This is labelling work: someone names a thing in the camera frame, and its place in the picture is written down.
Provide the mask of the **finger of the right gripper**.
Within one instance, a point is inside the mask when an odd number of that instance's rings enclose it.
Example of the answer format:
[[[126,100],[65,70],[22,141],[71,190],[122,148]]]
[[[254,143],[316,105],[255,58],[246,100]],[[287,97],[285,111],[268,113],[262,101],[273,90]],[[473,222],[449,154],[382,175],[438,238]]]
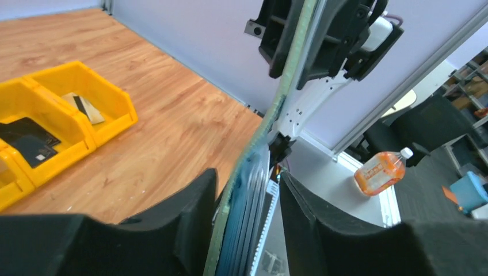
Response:
[[[263,1],[258,23],[263,32],[258,51],[269,64],[269,76],[282,75],[304,0]]]
[[[301,90],[308,81],[335,77],[351,49],[368,27],[374,1],[327,1],[312,40],[302,75]]]

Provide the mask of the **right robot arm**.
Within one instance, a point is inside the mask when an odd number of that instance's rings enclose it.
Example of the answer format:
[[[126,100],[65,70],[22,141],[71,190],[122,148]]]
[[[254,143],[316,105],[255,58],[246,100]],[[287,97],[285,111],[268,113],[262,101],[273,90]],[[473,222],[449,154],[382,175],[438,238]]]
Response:
[[[363,80],[403,35],[400,22],[387,19],[387,1],[326,1],[314,11],[310,45],[296,84],[297,97],[281,101],[269,133],[270,165],[290,153],[306,121],[326,101],[352,82]],[[254,23],[261,28],[258,48],[269,76],[285,72],[292,40],[305,1],[264,1]]]

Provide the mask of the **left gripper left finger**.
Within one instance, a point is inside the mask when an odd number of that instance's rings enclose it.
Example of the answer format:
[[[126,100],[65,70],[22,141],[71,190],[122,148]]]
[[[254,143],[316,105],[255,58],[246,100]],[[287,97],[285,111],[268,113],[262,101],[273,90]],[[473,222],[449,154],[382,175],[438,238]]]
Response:
[[[118,224],[86,214],[1,217],[2,275],[202,275],[218,174]]]

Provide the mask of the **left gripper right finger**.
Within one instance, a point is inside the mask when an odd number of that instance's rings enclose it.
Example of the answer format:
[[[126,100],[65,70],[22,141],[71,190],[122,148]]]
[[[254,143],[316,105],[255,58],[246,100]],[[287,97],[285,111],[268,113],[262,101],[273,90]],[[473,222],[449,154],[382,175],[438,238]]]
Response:
[[[486,275],[487,221],[382,228],[335,207],[290,173],[280,206],[291,275]]]

